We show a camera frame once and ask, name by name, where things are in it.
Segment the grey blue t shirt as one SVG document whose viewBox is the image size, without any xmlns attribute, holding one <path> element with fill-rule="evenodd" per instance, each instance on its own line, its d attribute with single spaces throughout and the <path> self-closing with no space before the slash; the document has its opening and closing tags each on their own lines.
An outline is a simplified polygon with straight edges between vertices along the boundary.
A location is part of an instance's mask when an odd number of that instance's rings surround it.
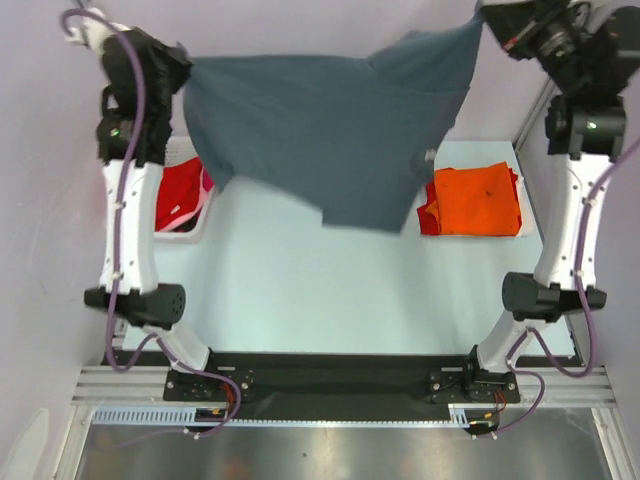
<svg viewBox="0 0 640 480">
<path fill-rule="evenodd" d="M 196 58 L 189 136 L 218 187 L 247 177 L 312 204 L 327 225 L 399 232 L 466 99 L 482 31 L 474 16 L 365 58 Z"/>
</svg>

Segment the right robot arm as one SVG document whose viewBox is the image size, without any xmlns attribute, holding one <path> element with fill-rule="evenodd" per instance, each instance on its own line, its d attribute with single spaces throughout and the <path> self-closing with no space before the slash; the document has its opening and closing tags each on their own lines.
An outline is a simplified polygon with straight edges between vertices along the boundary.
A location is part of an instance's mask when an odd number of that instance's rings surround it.
<svg viewBox="0 0 640 480">
<path fill-rule="evenodd" d="M 557 157 L 551 224 L 531 274 L 510 272 L 502 284 L 504 313 L 461 376 L 463 393 L 484 401 L 494 373 L 514 368 L 524 346 L 562 316 L 593 320 L 604 307 L 597 289 L 595 248 L 611 176 L 623 161 L 627 115 L 622 98 L 639 70 L 639 9 L 613 10 L 588 31 L 576 1 L 482 1 L 478 11 L 513 59 L 535 59 L 558 93 L 545 118 L 548 153 Z"/>
</svg>

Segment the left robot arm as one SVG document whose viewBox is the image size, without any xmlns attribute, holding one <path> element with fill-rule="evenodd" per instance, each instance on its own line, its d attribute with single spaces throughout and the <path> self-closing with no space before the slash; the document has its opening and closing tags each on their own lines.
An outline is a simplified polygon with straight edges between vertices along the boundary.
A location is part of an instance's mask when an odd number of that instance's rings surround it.
<svg viewBox="0 0 640 480">
<path fill-rule="evenodd" d="M 101 98 L 96 134 L 107 200 L 105 258 L 98 286 L 84 293 L 86 306 L 107 314 L 106 359 L 119 372 L 131 368 L 115 359 L 116 322 L 147 332 L 173 368 L 189 372 L 186 387 L 197 398 L 214 397 L 221 376 L 206 366 L 209 349 L 182 316 L 186 291 L 158 279 L 155 257 L 156 201 L 171 137 L 173 96 L 186 82 L 191 64 L 138 28 L 108 33 L 99 40 L 109 80 Z"/>
</svg>

